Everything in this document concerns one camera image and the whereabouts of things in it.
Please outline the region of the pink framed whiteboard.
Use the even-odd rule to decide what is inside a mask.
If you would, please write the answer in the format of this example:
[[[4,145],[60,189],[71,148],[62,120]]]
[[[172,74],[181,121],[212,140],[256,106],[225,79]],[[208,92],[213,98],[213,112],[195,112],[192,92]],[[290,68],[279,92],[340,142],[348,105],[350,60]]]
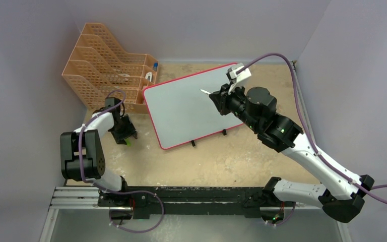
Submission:
[[[161,149],[168,150],[222,129],[242,125],[234,115],[221,116],[200,89],[218,91],[228,83],[234,63],[162,82],[143,90],[143,97]]]

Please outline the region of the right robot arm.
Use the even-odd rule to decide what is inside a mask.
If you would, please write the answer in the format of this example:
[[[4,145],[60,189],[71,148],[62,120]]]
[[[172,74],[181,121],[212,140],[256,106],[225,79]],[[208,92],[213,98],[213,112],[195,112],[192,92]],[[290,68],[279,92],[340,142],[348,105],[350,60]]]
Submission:
[[[314,150],[302,128],[292,119],[277,113],[277,99],[268,89],[237,87],[229,92],[224,84],[209,93],[219,114],[233,114],[257,135],[265,146],[300,164],[319,180],[303,184],[272,177],[265,186],[263,199],[269,205],[299,202],[321,208],[332,219],[348,223],[362,210],[364,196],[374,179],[347,170],[325,154]]]

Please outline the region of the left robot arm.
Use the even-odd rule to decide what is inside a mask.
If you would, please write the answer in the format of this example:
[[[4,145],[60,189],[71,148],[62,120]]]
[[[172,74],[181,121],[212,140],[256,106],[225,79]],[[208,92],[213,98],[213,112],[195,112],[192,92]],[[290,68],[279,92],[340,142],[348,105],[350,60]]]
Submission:
[[[138,132],[125,112],[123,100],[107,97],[104,107],[93,112],[91,118],[74,131],[60,136],[61,172],[65,179],[91,184],[111,193],[117,206],[130,201],[127,182],[121,175],[107,170],[101,138],[110,133],[118,145],[130,145],[130,138]]]

